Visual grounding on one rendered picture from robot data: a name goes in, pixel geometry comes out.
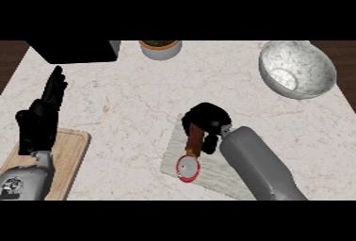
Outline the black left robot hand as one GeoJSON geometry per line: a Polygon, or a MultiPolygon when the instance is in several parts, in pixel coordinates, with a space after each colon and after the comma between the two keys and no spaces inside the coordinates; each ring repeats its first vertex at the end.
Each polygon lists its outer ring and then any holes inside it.
{"type": "Polygon", "coordinates": [[[68,83],[58,66],[49,76],[41,97],[28,109],[19,110],[15,119],[19,127],[19,155],[50,151],[56,142],[59,108],[68,83]]]}

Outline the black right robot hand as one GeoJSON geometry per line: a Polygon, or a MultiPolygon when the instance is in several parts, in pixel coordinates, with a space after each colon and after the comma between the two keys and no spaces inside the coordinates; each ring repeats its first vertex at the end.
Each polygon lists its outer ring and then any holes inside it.
{"type": "Polygon", "coordinates": [[[200,103],[182,118],[182,127],[188,136],[191,124],[195,124],[204,130],[202,153],[213,154],[219,136],[231,128],[231,117],[226,111],[211,103],[200,103]]]}

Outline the brown sweet potato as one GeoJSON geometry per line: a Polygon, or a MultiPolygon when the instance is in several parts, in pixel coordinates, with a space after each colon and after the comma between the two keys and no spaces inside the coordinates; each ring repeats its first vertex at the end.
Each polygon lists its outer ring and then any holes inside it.
{"type": "Polygon", "coordinates": [[[186,150],[186,153],[194,155],[195,157],[201,156],[202,138],[204,138],[204,130],[195,124],[191,124],[185,150],[186,150]]]}

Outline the pale grey placemat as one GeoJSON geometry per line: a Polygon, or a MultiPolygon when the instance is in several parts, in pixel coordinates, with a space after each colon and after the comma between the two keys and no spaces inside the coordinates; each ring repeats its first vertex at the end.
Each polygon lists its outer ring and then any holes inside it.
{"type": "MultiPolygon", "coordinates": [[[[182,127],[183,115],[177,115],[177,122],[173,129],[173,134],[167,146],[166,153],[163,155],[160,171],[177,178],[176,163],[183,156],[186,145],[186,134],[182,127]]],[[[250,189],[235,171],[228,164],[220,151],[216,151],[211,155],[202,153],[200,157],[201,173],[192,185],[200,185],[211,191],[225,194],[235,200],[251,200],[254,197],[250,193],[250,189]]]]}

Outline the speckled white bowl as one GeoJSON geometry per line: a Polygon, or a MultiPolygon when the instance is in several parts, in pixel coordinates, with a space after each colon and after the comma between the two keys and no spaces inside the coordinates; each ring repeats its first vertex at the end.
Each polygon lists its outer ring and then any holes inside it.
{"type": "Polygon", "coordinates": [[[259,55],[259,72],[281,96],[304,100],[322,96],[337,84],[337,69],[309,40],[270,40],[259,55]]]}

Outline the wooden cutting board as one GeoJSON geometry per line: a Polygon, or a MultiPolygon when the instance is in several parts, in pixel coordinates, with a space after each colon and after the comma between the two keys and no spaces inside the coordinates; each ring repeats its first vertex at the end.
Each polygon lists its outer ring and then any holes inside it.
{"type": "Polygon", "coordinates": [[[59,128],[52,149],[56,172],[46,196],[47,201],[64,201],[68,197],[89,143],[90,134],[87,132],[59,128]]]}

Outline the red rimmed can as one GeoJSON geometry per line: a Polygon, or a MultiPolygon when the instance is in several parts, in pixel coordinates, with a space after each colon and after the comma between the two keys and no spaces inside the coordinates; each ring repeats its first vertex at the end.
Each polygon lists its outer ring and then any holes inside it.
{"type": "Polygon", "coordinates": [[[185,183],[197,180],[201,173],[201,163],[194,155],[185,155],[176,164],[177,177],[185,183]]]}

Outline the black box appliance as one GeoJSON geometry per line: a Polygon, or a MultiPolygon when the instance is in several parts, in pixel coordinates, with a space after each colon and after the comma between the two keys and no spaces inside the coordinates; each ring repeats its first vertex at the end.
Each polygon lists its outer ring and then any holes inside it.
{"type": "Polygon", "coordinates": [[[50,64],[111,62],[118,58],[118,40],[28,40],[50,64]]]}

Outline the white pot with orange rim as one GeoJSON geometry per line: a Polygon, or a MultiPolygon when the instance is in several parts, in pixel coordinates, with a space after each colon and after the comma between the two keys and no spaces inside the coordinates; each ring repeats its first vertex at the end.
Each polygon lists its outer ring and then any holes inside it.
{"type": "Polygon", "coordinates": [[[152,60],[167,60],[173,58],[179,54],[182,48],[180,40],[174,40],[164,46],[151,46],[143,40],[139,43],[143,55],[152,60]]]}

